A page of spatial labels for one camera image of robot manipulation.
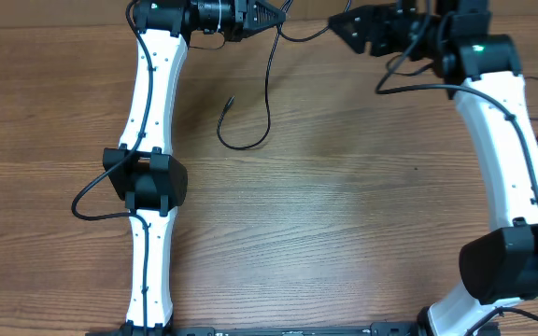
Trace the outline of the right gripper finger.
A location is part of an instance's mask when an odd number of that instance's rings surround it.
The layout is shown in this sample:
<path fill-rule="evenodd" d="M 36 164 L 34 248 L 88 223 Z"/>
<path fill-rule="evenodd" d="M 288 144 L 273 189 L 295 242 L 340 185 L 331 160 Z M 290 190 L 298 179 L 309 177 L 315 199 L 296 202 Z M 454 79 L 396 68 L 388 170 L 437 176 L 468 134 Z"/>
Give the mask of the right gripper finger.
<path fill-rule="evenodd" d="M 333 31 L 356 53 L 363 54 L 372 42 L 372 24 L 345 22 L 336 24 Z"/>
<path fill-rule="evenodd" d="M 367 35 L 374 24 L 376 6 L 353 8 L 328 19 L 328 27 L 338 35 Z"/>

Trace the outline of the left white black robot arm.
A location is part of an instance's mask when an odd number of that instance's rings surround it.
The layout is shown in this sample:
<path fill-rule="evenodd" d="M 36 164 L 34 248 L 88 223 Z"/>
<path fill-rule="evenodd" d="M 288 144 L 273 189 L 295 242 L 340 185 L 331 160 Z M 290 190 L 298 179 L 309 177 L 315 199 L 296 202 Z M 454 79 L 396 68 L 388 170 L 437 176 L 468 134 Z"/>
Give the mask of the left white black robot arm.
<path fill-rule="evenodd" d="M 117 332 L 167 335 L 172 233 L 188 184 L 186 168 L 173 156 L 172 119 L 191 34 L 239 42 L 278 26 L 286 14 L 266 1 L 133 1 L 126 18 L 138 43 L 133 101 L 118 146 L 103 155 L 133 236 L 131 302 Z"/>

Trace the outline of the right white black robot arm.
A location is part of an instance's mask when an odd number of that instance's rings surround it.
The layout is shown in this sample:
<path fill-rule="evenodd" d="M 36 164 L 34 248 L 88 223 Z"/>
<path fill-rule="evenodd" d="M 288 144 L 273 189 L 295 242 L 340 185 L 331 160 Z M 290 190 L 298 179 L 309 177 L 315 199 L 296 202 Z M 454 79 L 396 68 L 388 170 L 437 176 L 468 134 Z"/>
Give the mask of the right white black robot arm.
<path fill-rule="evenodd" d="M 525 78 L 508 35 L 489 30 L 485 1 L 361 6 L 328 20 L 355 52 L 432 61 L 473 139 L 488 199 L 489 231 L 459 255 L 460 282 L 423 308 L 403 335 L 495 335 L 493 319 L 538 297 L 538 143 Z"/>

